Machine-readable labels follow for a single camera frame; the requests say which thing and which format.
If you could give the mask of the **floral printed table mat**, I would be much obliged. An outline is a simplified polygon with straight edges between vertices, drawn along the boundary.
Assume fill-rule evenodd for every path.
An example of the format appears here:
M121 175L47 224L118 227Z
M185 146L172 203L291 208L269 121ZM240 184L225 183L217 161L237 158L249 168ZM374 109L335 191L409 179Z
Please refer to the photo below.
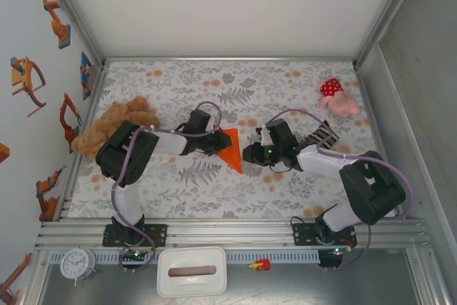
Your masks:
M329 79L361 101L348 62L118 61L109 65L96 115L115 101L148 99L161 125L172 129L197 106L222 115L224 128L238 129L241 147L256 128L279 115L297 139L326 120L338 135L334 150L362 154L375 149L366 112L348 118L320 104L318 87ZM233 170L217 156L155 154L139 181L140 207L148 218L315 217L345 201L340 181L326 176L243 163Z

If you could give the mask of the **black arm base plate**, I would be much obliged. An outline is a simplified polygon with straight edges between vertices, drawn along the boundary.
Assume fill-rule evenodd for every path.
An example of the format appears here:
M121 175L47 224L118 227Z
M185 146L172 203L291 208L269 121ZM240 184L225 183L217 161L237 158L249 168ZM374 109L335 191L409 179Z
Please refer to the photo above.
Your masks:
M315 223L293 223L291 228L296 246L356 246L358 244L353 226L330 233L326 238L319 235Z
M166 244L167 225L165 224L144 224L142 231L154 242L155 247L163 247ZM106 225L103 232L102 246L104 247L125 247L125 246L150 246L150 242L139 232L132 228L117 225Z

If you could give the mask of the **white tissue box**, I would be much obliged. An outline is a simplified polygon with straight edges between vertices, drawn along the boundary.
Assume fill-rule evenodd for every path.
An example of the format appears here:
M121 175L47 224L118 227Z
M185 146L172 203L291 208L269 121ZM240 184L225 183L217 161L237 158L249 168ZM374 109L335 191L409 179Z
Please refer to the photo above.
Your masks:
M156 288L163 298L218 295L227 283L226 252L218 246L167 249L159 255Z

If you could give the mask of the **brown teddy bear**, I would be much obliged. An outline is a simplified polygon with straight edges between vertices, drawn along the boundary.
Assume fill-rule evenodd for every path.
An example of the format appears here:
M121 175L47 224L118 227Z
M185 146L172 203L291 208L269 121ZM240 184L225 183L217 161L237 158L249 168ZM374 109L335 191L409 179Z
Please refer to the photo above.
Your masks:
M71 148L94 161L101 147L125 121L160 127L157 109L151 107L145 97L137 96L125 104L115 101L90 128L72 141Z

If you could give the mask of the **pink plush toy, dotted cap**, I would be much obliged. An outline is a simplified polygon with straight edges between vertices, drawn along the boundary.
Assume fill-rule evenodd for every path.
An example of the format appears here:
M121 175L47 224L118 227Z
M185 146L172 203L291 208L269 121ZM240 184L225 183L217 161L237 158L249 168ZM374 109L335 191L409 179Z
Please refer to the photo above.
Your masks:
M361 113L355 98L342 87L337 78L326 80L318 90L322 95L320 104L326 106L333 115L347 118Z

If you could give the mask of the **white alarm clock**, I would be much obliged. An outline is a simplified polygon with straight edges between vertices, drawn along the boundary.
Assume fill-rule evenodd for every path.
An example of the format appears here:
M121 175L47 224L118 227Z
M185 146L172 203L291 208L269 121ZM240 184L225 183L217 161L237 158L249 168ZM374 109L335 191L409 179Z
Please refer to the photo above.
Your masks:
M81 279L85 279L95 271L96 257L89 249L72 249L64 254L60 262L60 272L63 277L74 282L74 286Z

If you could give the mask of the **orange paper sheet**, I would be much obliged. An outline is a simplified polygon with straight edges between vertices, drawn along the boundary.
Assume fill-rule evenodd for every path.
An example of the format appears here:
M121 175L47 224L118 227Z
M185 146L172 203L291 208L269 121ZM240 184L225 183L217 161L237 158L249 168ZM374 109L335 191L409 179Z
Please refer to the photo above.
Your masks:
M232 169L239 174L243 173L241 163L241 151L239 145L238 129L222 129L222 132L231 139L231 145L217 153L217 156L225 161Z

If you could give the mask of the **black white striped sock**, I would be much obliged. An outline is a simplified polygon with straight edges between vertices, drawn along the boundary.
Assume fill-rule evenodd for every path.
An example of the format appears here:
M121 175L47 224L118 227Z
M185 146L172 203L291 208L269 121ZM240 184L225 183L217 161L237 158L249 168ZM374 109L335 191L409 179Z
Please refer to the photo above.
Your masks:
M311 145L319 145L324 149L331 149L339 140L339 136L331 129L327 120L325 120L313 133L306 136L298 143L299 148L305 148Z

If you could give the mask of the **aluminium enclosure frame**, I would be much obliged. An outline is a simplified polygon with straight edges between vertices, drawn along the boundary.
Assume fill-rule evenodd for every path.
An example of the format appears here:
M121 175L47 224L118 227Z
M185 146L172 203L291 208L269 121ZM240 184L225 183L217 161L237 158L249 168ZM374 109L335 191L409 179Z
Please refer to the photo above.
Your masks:
M109 65L112 61L133 60L164 60L164 61L316 61L337 62L348 61L346 57L325 56L140 56L140 57L107 57L102 58L95 41L89 38L89 29L85 25L74 0L59 0L69 10L70 19L89 43L89 48L96 53L100 64ZM361 86L361 95L368 106L368 119L374 125L376 146L381 149L390 162L401 162L406 172L413 177L416 188L416 202L412 219L404 223L387 220L380 222L379 227L372 229L372 249L397 251L403 249L409 281L415 300L420 305L457 305L457 241L452 232L454 220L449 221L446 209L440 199L439 192L426 166L423 152L414 134L407 111L405 100L398 93L398 85L388 68L386 50L381 43L398 17L405 12L409 0L388 0L378 16L368 38L362 44L361 52L357 53L355 62L356 77ZM393 133L381 125L393 121L392 129L399 136L400 143L394 148ZM69 196L76 183L76 172L79 170L81 158L76 157L71 167L69 184L64 191L64 200ZM102 224L107 219L68 219L62 218L64 200L57 206L55 219L40 228L34 251L38 257L38 267L34 272L31 290L25 304L38 304L44 298L45 288L50 285L45 280L44 268L51 264L51 253L57 250L69 250L76 246L95 250L111 250L116 248L101 247ZM279 250L300 249L292 245L292 231L285 219L162 219L169 225L167 249L189 248L201 246L220 246L226 250Z

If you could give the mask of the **blue conveyor wall sticker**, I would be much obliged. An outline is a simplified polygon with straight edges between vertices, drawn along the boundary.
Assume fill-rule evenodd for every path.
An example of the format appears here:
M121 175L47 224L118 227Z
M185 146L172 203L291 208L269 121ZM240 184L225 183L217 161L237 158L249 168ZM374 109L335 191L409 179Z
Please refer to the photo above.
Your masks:
M82 86L82 96L83 100L85 100L91 95L91 89L94 82L94 69L89 58L83 51L81 52L81 63L79 66L79 71Z

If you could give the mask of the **orange clamp wall sticker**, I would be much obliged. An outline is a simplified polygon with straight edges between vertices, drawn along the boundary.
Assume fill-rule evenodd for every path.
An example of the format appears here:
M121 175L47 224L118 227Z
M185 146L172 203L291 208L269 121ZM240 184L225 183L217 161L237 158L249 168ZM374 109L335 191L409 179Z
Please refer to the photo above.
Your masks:
M11 85L19 86L19 88L13 91L11 94L14 96L18 93L24 92L36 106L34 110L27 114L27 117L29 118L47 105L45 101L39 101L35 94L39 89L46 86L46 79L44 78L44 75L39 66L28 57L24 57L22 59L12 57L10 63ZM33 73L35 73L39 78L40 84L38 86L34 86L33 84Z

